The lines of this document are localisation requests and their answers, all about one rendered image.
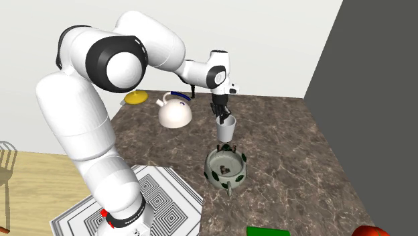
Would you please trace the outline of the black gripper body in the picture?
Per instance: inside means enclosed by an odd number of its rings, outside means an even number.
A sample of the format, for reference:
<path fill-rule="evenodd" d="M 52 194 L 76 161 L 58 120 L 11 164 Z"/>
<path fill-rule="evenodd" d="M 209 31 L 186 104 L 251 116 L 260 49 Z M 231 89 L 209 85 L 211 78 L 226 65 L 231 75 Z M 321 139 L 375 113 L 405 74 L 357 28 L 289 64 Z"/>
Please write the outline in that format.
<path fill-rule="evenodd" d="M 212 104 L 214 105 L 214 107 L 225 108 L 225 106 L 227 106 L 227 103 L 228 103 L 227 94 L 224 94 L 224 95 L 212 94 Z"/>

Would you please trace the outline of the white cup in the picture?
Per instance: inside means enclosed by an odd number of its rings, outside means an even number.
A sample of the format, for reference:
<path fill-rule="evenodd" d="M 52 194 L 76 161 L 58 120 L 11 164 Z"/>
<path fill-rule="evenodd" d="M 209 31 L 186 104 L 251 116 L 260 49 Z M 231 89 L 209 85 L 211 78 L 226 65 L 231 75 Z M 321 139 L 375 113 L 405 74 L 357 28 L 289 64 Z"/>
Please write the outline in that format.
<path fill-rule="evenodd" d="M 216 118 L 217 138 L 222 143 L 232 141 L 234 129 L 236 126 L 236 119 L 233 115 L 229 115 L 223 123 L 220 123 L 220 117 Z"/>

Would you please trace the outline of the green spotted white pot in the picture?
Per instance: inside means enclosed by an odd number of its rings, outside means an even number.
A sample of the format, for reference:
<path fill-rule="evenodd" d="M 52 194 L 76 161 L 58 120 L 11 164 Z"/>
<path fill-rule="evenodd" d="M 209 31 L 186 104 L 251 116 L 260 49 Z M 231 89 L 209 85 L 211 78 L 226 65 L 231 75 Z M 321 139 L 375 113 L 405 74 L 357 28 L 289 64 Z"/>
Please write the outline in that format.
<path fill-rule="evenodd" d="M 204 176 L 211 185 L 225 189 L 228 196 L 246 179 L 247 157 L 235 145 L 217 145 L 205 159 Z"/>

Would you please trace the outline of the yellow round plate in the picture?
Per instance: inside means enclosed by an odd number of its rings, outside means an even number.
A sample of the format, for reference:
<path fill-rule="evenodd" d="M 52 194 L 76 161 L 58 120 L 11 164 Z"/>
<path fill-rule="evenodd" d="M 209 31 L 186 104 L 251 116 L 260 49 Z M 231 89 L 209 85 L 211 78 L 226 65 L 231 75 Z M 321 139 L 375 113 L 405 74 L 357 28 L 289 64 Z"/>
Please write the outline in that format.
<path fill-rule="evenodd" d="M 124 102 L 130 105 L 138 105 L 145 102 L 148 99 L 146 91 L 132 91 L 125 95 Z"/>

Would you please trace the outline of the green box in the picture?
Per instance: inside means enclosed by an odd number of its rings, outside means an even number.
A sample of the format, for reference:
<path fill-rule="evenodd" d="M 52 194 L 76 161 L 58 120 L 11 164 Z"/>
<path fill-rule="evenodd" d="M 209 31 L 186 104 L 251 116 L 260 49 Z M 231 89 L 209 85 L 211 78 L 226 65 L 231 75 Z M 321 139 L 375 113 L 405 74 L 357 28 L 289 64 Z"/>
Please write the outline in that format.
<path fill-rule="evenodd" d="M 288 230 L 264 227 L 247 227 L 246 232 L 247 236 L 291 236 Z"/>

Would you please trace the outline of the red round fruit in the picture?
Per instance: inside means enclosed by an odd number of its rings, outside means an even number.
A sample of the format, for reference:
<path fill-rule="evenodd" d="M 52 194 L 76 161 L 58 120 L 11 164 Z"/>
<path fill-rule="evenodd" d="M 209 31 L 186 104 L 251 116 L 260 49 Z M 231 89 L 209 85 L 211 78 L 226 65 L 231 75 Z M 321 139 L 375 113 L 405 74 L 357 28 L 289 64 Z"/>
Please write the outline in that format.
<path fill-rule="evenodd" d="M 352 236 L 390 236 L 385 230 L 380 227 L 361 225 L 357 227 Z"/>

